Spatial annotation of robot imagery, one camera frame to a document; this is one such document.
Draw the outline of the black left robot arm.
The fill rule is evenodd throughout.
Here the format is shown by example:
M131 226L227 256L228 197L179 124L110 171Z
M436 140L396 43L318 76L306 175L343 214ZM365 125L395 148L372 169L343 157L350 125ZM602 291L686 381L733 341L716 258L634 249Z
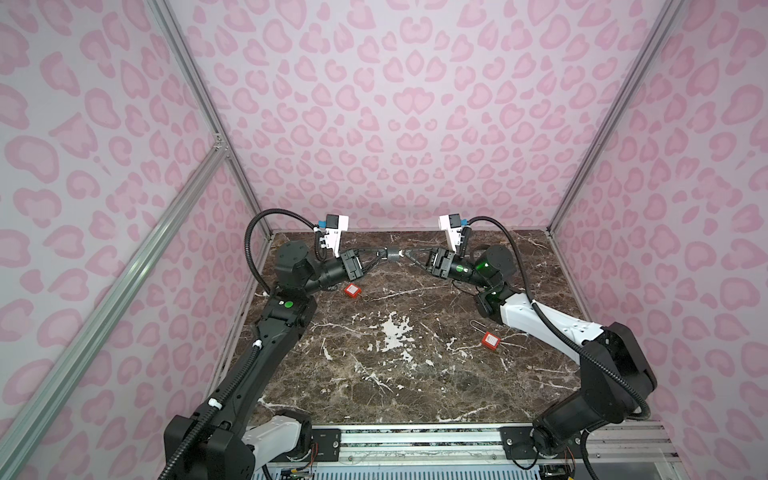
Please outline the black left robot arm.
M282 245L276 285L255 325L253 344L207 400L189 416L175 416L163 440L162 479L250 479L273 460L310 465L317 448L308 414L283 410L247 438L247 426L280 363L306 332L317 309L315 293L362 278L378 263L399 259L396 248L350 249L319 261L303 242Z

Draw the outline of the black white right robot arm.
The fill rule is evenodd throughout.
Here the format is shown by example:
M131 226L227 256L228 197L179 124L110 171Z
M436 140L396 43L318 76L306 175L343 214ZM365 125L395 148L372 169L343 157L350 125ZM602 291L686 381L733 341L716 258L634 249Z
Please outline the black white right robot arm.
M648 397L658 382L631 329L580 320L514 288L522 271L513 250L493 245L476 259L441 247L400 255L436 278L476 287L482 317L531 335L578 364L579 389L532 422L531 447L539 456L553 458L606 425L649 419Z

